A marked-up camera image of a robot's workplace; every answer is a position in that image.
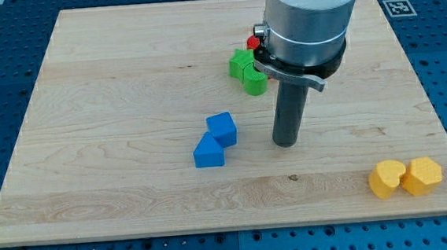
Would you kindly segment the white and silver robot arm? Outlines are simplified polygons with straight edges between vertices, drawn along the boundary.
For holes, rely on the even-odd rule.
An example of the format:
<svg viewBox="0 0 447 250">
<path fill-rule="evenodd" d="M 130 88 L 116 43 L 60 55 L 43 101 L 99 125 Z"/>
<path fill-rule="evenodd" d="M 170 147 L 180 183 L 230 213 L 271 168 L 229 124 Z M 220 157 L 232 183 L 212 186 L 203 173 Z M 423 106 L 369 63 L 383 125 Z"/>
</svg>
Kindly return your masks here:
<svg viewBox="0 0 447 250">
<path fill-rule="evenodd" d="M 283 85 L 321 91 L 338 69 L 356 0 L 265 0 L 254 67 Z"/>
</svg>

